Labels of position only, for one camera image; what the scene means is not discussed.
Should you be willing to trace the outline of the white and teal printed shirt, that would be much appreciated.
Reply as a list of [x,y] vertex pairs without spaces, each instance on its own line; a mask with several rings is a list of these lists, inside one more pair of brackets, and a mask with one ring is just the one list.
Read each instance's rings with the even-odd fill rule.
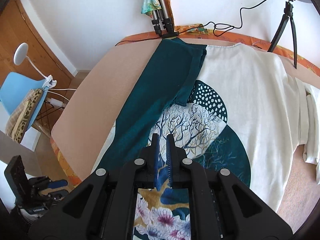
[[204,168],[230,170],[280,207],[300,143],[300,95],[279,56],[237,43],[163,40],[124,103],[96,168],[138,157],[159,135],[156,187],[137,196],[134,239],[190,239],[187,190],[169,186],[166,137]]

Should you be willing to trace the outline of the leopard print cushion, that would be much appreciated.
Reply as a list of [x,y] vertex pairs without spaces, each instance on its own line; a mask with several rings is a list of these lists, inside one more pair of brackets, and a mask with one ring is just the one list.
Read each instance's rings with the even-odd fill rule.
[[28,125],[30,124],[31,117],[35,112],[35,108],[39,104],[42,94],[42,88],[29,90],[22,102],[10,115],[5,127],[5,134],[13,141],[19,144],[21,143],[23,136],[28,129]]

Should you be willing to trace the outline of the pink blanket on bed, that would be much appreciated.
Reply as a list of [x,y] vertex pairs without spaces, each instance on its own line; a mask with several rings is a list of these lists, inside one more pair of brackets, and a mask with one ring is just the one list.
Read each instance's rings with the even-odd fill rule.
[[175,38],[113,48],[73,94],[53,140],[84,181],[136,159],[159,136],[156,181],[140,190],[136,239],[190,239],[187,190],[169,186],[166,138],[209,170],[226,168],[278,210],[293,153],[319,166],[319,86],[281,58],[242,43]]

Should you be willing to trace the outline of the blue plastic chair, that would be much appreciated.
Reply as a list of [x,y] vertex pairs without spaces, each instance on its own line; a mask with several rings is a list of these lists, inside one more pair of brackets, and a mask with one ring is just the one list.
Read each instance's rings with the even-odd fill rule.
[[[10,115],[19,106],[22,100],[25,98],[26,94],[31,89],[42,88],[45,83],[45,79],[33,80],[22,74],[16,72],[10,72],[5,78],[3,85],[1,86],[1,102]],[[44,91],[42,98],[39,100],[31,119],[29,121],[28,128],[35,128],[39,132],[41,131],[40,124],[37,123],[36,118],[40,113],[43,103],[46,99],[47,91]]]

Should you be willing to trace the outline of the orange floral bed sheet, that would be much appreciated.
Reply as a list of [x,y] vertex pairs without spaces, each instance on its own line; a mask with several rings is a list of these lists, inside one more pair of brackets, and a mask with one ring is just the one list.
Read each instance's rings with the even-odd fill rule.
[[[126,37],[122,43],[110,49],[84,78],[71,97],[71,103],[59,117],[52,129],[51,144],[58,162],[70,184],[77,186],[81,178],[86,178],[103,151],[103,139],[111,131],[111,121],[120,112],[121,103],[133,88],[159,40],[152,33],[142,33]],[[194,31],[182,34],[182,39],[193,44],[231,46],[242,43],[258,51],[266,51],[269,42],[237,33],[227,33],[221,37],[212,31]],[[276,47],[275,54],[281,58],[287,75],[306,81],[319,89],[319,68],[298,56],[298,67],[294,70],[293,52]]]

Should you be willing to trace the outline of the white clip desk lamp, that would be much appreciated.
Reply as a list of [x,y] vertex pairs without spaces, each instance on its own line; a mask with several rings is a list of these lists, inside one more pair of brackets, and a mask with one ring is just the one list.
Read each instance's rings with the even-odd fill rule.
[[22,62],[27,59],[29,61],[29,63],[31,64],[31,66],[45,79],[42,87],[48,87],[48,88],[54,88],[57,85],[57,81],[53,79],[52,75],[46,76],[44,75],[36,66],[35,64],[32,62],[32,60],[30,59],[30,57],[27,55],[28,53],[28,44],[27,43],[22,43],[20,44],[15,53],[14,53],[14,57],[13,57],[13,62],[16,66],[19,66],[22,64]]

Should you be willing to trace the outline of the folded white shirt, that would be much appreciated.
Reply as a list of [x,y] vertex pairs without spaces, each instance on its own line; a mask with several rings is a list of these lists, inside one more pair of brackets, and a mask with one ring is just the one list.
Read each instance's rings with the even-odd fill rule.
[[319,164],[319,89],[296,78],[300,95],[300,143],[306,163]]

